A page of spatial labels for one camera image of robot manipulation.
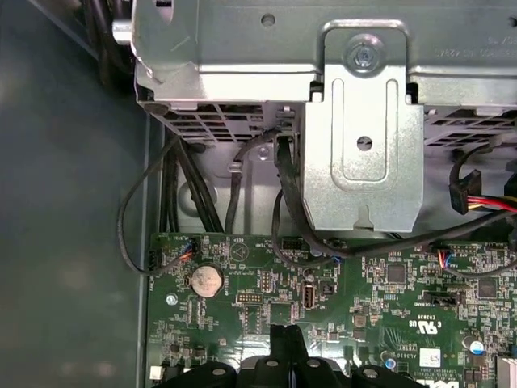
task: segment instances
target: sticker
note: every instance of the sticker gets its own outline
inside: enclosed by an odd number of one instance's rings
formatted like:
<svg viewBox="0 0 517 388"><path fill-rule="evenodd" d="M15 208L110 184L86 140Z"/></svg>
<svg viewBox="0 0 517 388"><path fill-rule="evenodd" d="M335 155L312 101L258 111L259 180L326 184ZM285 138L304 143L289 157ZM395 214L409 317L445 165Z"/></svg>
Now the sticker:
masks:
<svg viewBox="0 0 517 388"><path fill-rule="evenodd" d="M442 364L442 353L439 349L420 349L420 366L423 368L439 368Z"/></svg>

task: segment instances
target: cable connector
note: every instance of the cable connector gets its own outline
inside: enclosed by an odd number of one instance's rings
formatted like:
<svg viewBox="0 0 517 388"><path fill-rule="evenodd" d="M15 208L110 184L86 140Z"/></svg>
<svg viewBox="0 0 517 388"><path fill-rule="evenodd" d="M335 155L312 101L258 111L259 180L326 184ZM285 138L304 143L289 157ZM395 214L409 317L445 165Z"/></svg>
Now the cable connector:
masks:
<svg viewBox="0 0 517 388"><path fill-rule="evenodd" d="M481 192L481 171L473 170L463 179L449 184L452 208L462 215L468 213L469 196L480 196Z"/></svg>

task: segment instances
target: connector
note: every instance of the connector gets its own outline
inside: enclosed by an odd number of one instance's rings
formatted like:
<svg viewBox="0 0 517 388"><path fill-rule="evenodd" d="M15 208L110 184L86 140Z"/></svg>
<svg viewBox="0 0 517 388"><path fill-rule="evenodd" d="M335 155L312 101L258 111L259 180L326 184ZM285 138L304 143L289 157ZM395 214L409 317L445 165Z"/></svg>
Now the connector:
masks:
<svg viewBox="0 0 517 388"><path fill-rule="evenodd" d="M459 214L469 212L469 196L480 196L482 191L481 172L474 170L463 179L449 184L451 206Z"/></svg>
<svg viewBox="0 0 517 388"><path fill-rule="evenodd" d="M301 302L306 310L313 309L316 305L316 289L314 285L304 282L301 285Z"/></svg>

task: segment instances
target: capacitor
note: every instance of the capacitor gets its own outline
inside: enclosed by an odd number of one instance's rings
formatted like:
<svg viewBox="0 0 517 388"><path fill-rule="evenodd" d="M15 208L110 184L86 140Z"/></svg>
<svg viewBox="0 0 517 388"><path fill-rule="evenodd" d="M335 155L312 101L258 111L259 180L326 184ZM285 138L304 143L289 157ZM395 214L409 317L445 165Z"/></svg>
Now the capacitor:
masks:
<svg viewBox="0 0 517 388"><path fill-rule="evenodd" d="M222 271L211 264L203 264L194 270L191 287L200 297L215 297L224 284Z"/></svg>
<svg viewBox="0 0 517 388"><path fill-rule="evenodd" d="M485 345L473 335L466 335L461 344L465 349L475 355L481 355L485 351Z"/></svg>
<svg viewBox="0 0 517 388"><path fill-rule="evenodd" d="M310 254L314 257L320 257L321 255L323 255L321 251L312 247L310 248Z"/></svg>
<svg viewBox="0 0 517 388"><path fill-rule="evenodd" d="M388 352L387 350L384 350L380 354L380 359L384 363L385 367L388 369L395 369L397 366L397 361L393 357L393 354L391 352Z"/></svg>
<svg viewBox="0 0 517 388"><path fill-rule="evenodd" d="M472 354L475 354L478 356L478 355L483 354L483 352L485 351L485 345L483 345L483 343L480 341L473 341L470 344L469 350L470 350L470 352L472 352Z"/></svg>
<svg viewBox="0 0 517 388"><path fill-rule="evenodd" d="M305 269L305 270L304 270L304 278L305 278L307 281L309 281L309 282L313 283L313 282L314 282L314 280L315 280L313 270L312 270L312 269L310 269L310 268Z"/></svg>

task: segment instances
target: red wire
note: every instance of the red wire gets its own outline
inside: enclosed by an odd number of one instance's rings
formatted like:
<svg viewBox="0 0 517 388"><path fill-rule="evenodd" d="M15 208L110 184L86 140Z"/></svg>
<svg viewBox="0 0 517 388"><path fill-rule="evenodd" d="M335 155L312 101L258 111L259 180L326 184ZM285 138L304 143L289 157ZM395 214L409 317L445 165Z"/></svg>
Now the red wire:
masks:
<svg viewBox="0 0 517 388"><path fill-rule="evenodd" d="M483 204L483 205L492 205L498 206L501 209L509 210L511 212L517 213L517 209L505 204L504 202L500 202L498 200L489 200L487 198L480 197L469 197L468 201L470 204Z"/></svg>

